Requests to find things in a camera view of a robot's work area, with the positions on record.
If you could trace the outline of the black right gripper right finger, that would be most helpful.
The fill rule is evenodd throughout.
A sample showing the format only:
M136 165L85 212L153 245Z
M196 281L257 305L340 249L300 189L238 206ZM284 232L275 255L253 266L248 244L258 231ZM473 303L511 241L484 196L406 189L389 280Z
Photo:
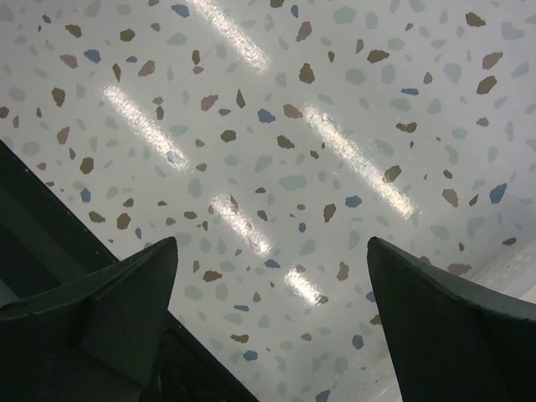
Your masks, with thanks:
M368 272L404 401L533 401L535 305L378 237Z

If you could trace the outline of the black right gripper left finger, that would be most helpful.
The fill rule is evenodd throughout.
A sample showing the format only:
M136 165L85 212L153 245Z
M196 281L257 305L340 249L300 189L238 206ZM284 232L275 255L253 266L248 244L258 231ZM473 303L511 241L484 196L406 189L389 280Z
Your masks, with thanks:
M136 401L178 266L173 237L1 309L3 401Z

